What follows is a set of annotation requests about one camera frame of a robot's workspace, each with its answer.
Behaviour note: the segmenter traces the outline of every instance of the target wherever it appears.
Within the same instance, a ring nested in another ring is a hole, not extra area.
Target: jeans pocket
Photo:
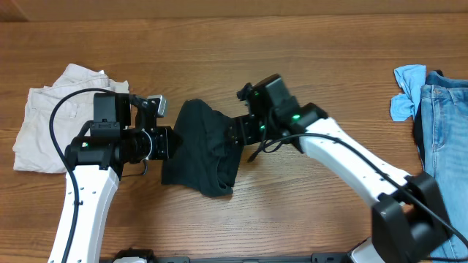
[[[452,96],[456,113],[468,119],[468,88],[450,88],[448,92]]]

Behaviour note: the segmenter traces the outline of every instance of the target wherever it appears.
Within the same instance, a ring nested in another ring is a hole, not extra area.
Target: black cloth
[[[444,73],[442,73],[442,70],[438,69],[435,72],[439,74],[439,76],[444,77]],[[432,85],[434,84],[434,80],[431,79],[431,75],[428,75],[426,78],[426,85]],[[416,145],[419,149],[419,156],[421,157],[421,160],[425,161],[425,152],[424,152],[424,137],[423,137],[423,119],[421,118],[421,103],[419,103],[419,108],[418,111],[416,112],[416,118],[415,118],[415,124],[413,126],[412,130],[413,136],[415,137]]]
[[[164,161],[161,183],[195,188],[209,197],[232,194],[243,149],[225,136],[233,121],[202,100],[186,101],[174,126],[184,141]]]

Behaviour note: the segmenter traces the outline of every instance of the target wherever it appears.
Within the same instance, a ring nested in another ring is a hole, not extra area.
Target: clothing pile
[[[82,66],[70,64],[51,86],[30,88],[24,122],[13,145],[16,171],[66,172],[49,133],[49,119],[53,108],[66,95],[84,88],[103,88],[119,93],[129,92],[127,81],[118,83],[103,71],[94,72]],[[74,96],[60,106],[54,126],[58,145],[62,151],[77,136],[83,124],[93,119],[95,92]]]
[[[395,69],[405,94],[392,98],[394,121],[415,120],[414,136],[424,170],[434,176],[452,225],[468,236],[468,80],[444,77],[439,70],[426,77],[426,67]],[[433,257],[460,259],[468,254],[457,238],[436,249]]]

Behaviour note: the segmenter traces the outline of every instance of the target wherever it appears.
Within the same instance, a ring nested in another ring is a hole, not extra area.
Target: wire
[[[122,178],[124,177],[132,177],[132,176],[144,176],[146,175],[147,171],[148,171],[148,162],[146,161],[146,159],[143,159],[143,164],[145,166],[145,169],[139,173],[139,174],[133,174],[133,175],[122,175]]]
[[[395,186],[410,202],[413,203],[414,206],[417,208],[424,210],[428,215],[430,215],[432,218],[435,218],[440,222],[446,229],[448,229],[450,232],[452,232],[455,236],[457,236],[462,243],[468,248],[468,240],[453,226],[451,226],[449,223],[447,223],[444,219],[440,218],[436,213],[434,213],[432,210],[430,210],[428,207],[426,207],[421,201],[416,199],[411,193],[408,192],[403,186],[400,186],[397,182],[395,182],[390,176],[386,173],[384,173],[379,167],[377,167],[375,164],[373,164],[369,159],[367,159],[361,152],[356,150],[354,147],[351,145],[347,144],[346,142],[343,142],[341,139],[337,137],[332,137],[329,135],[325,134],[317,134],[317,133],[305,133],[305,134],[293,134],[289,136],[285,136],[283,138],[277,139],[277,140],[272,140],[269,143],[266,143],[264,146],[261,148],[257,149],[252,155],[258,155],[262,150],[268,148],[269,146],[272,146],[275,143],[278,142],[283,142],[285,140],[293,139],[293,138],[298,138],[298,137],[320,137],[323,139],[331,140],[334,141],[335,143],[339,143],[340,145],[343,145],[344,147],[348,148],[348,150],[351,150],[355,155],[357,155],[359,158],[361,158],[366,164],[368,164],[377,174],[382,176],[384,179],[386,179],[392,186]],[[424,260],[432,260],[432,261],[438,261],[438,262],[466,262],[468,261],[468,256],[465,256],[462,259],[446,259],[446,258],[439,258],[439,257],[429,257]]]
[[[73,185],[73,192],[75,194],[75,201],[74,203],[74,209],[73,209],[73,218],[72,218],[72,225],[70,227],[70,233],[68,235],[68,240],[67,240],[67,245],[65,246],[65,251],[64,251],[64,256],[61,259],[62,263],[66,263],[68,259],[68,254],[70,252],[70,248],[72,247],[72,241],[73,241],[73,236],[75,235],[75,229],[76,229],[76,223],[78,221],[78,208],[80,207],[80,196],[78,193],[78,183],[76,181],[75,174],[73,173],[73,169],[71,166],[68,164],[67,160],[65,159],[64,154],[60,150],[60,146],[57,143],[56,135],[55,132],[53,131],[53,119],[56,117],[56,113],[59,110],[60,106],[69,98],[85,93],[85,92],[90,92],[90,91],[101,91],[109,94],[114,94],[115,92],[113,91],[108,91],[102,88],[85,88],[79,91],[72,92],[68,95],[66,95],[63,99],[60,100],[60,102],[57,103],[57,105],[53,108],[52,113],[50,114],[50,120],[49,120],[49,132],[50,132],[50,138],[52,139],[53,146],[57,150],[58,156],[60,156],[61,161],[64,163],[65,168],[67,169],[67,172],[70,176],[70,179],[72,180],[72,185]]]

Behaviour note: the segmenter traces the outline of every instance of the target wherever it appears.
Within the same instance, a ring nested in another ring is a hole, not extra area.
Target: wood grain surface
[[[29,21],[468,12],[466,0],[0,0]]]
[[[128,80],[134,94],[164,94],[164,125],[194,98],[246,114],[235,92],[280,73],[301,104],[318,104],[378,156],[418,174],[412,121],[389,116],[401,92],[393,69],[425,64],[467,79],[467,26],[463,14],[2,24],[0,262],[45,262],[52,248],[64,176],[14,172],[12,146],[29,88],[51,85],[68,63]],[[256,147],[245,149],[231,197],[161,186],[159,161],[122,180],[102,256],[130,246],[193,258],[309,255],[348,251],[370,235],[369,209],[339,177],[291,146],[247,164]]]

